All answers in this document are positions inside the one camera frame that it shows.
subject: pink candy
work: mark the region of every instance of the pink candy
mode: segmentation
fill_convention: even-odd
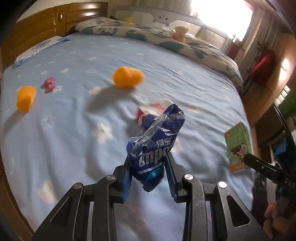
[[[53,77],[47,78],[45,80],[45,82],[44,82],[44,85],[46,86],[45,93],[49,93],[55,88],[54,82],[55,82],[55,78],[53,78]]]

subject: wooden headboard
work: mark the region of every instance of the wooden headboard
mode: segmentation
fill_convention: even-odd
[[[3,68],[34,45],[53,36],[67,36],[76,23],[94,17],[107,17],[107,2],[78,2],[42,10],[15,24],[6,37],[1,55]]]

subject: wooden bed frame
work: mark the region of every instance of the wooden bed frame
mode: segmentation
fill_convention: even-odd
[[[107,2],[78,2],[47,8],[15,24],[2,47],[3,68],[10,66],[17,56],[34,45],[53,36],[67,36],[74,25],[94,17],[107,17]],[[0,156],[0,210],[12,230],[23,241],[33,235],[29,223],[21,214],[10,190]]]

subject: metal screw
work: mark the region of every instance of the metal screw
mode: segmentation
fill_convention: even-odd
[[[192,179],[193,179],[193,176],[192,176],[191,174],[186,174],[186,175],[184,176],[184,178],[185,178],[186,180],[192,180]]]
[[[79,188],[82,188],[82,183],[75,183],[73,185],[74,189],[79,189]]]
[[[227,187],[227,183],[226,182],[218,182],[218,185],[221,188],[226,188]]]
[[[115,176],[114,176],[114,175],[108,175],[108,176],[106,177],[106,179],[107,179],[108,181],[113,181],[113,180],[115,179]]]

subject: light blue bed sheet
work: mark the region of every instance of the light blue bed sheet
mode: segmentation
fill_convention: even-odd
[[[242,121],[241,99],[231,81],[190,59],[139,40],[72,34],[72,40],[37,54],[3,74],[1,154],[12,193],[36,230],[76,182],[84,185],[113,173],[126,158],[128,140],[141,128],[137,106],[169,98],[186,114],[173,156],[203,182],[225,181],[250,209],[254,172],[229,172],[224,132]],[[133,91],[116,88],[119,66],[138,68],[145,81]],[[48,77],[57,88],[44,94]],[[37,95],[25,115],[17,90]],[[152,192],[133,179],[127,202],[115,205],[118,240],[181,240],[185,204],[174,203],[166,177]]]

